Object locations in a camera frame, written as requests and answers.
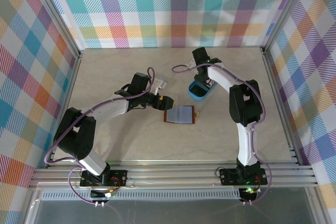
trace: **plaid backdrop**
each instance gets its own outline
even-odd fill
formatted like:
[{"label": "plaid backdrop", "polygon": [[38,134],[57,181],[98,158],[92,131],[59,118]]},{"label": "plaid backdrop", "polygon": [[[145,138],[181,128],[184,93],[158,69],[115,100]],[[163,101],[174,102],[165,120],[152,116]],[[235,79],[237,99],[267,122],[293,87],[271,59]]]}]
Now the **plaid backdrop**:
[{"label": "plaid backdrop", "polygon": [[85,47],[128,48],[260,46],[287,0],[54,1]]},{"label": "plaid backdrop", "polygon": [[296,142],[336,223],[336,0],[300,0],[271,53]]},{"label": "plaid backdrop", "polygon": [[0,0],[0,223],[17,223],[74,60],[40,0]]}]

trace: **floor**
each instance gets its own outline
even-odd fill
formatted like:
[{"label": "floor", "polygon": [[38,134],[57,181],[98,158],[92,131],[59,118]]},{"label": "floor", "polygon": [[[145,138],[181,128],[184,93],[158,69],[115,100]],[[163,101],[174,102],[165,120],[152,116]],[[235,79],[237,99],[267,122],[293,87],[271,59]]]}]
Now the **floor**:
[{"label": "floor", "polygon": [[[163,112],[153,108],[130,111],[104,124],[94,150],[105,160],[123,159],[221,159],[235,160],[238,132],[228,113],[228,93],[217,86],[202,102],[189,97],[188,86],[195,73],[175,74],[171,68],[189,63],[194,48],[87,49],[79,69],[70,107],[95,105],[122,86],[136,72],[151,66],[167,81],[160,91],[177,105],[194,105],[200,112],[196,123],[163,122]],[[259,156],[267,161],[290,160],[286,137],[258,48],[207,48],[240,78],[255,79],[266,106],[267,117],[257,127]],[[56,156],[64,154],[57,151]]]}]

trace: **colorful checkered pattern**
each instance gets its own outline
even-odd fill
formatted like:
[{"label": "colorful checkered pattern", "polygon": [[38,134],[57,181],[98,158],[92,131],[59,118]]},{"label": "colorful checkered pattern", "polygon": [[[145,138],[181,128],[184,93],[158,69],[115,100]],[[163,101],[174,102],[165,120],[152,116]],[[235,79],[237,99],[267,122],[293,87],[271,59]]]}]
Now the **colorful checkered pattern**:
[{"label": "colorful checkered pattern", "polygon": [[271,53],[304,163],[336,223],[336,0],[299,0]]},{"label": "colorful checkered pattern", "polygon": [[63,0],[66,6],[61,6],[62,1],[54,1],[69,27],[78,27],[76,37],[83,37],[88,48],[260,46],[286,2]]},{"label": "colorful checkered pattern", "polygon": [[17,223],[74,60],[40,0],[0,0],[0,223]]}]

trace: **blue container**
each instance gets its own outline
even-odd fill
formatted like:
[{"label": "blue container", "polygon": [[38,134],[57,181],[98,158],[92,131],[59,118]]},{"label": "blue container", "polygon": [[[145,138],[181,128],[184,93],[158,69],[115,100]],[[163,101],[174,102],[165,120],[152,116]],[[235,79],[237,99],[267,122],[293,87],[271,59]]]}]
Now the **blue container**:
[{"label": "blue container", "polygon": [[217,83],[213,84],[212,87],[208,89],[200,82],[193,81],[189,85],[189,95],[196,101],[203,101],[210,93],[210,91],[212,91],[215,88],[216,85]]}]

